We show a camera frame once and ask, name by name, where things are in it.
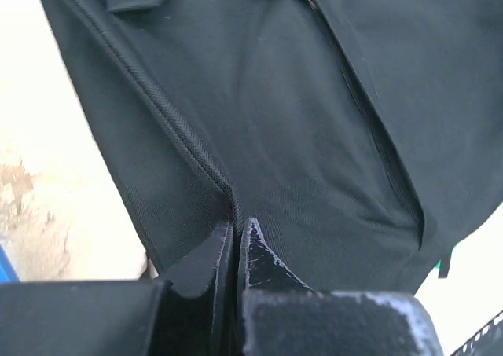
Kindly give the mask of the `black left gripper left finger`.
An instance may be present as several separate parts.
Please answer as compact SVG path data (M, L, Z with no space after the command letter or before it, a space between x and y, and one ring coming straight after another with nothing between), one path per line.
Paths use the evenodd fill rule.
M233 227L208 238L158 279L166 284L152 334L152 355L231 355L234 346Z

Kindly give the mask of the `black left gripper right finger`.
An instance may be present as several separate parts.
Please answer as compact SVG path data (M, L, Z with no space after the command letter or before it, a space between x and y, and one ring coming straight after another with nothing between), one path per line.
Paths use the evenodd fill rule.
M237 339L243 355L280 355L300 326L301 301L314 290L269 247L256 218L246 220L238 266Z

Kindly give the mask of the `black student backpack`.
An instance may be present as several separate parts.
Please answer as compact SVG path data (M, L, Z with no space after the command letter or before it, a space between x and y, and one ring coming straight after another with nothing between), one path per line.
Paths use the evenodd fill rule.
M502 0L42 0L165 271L259 220L317 290L414 293L502 201Z

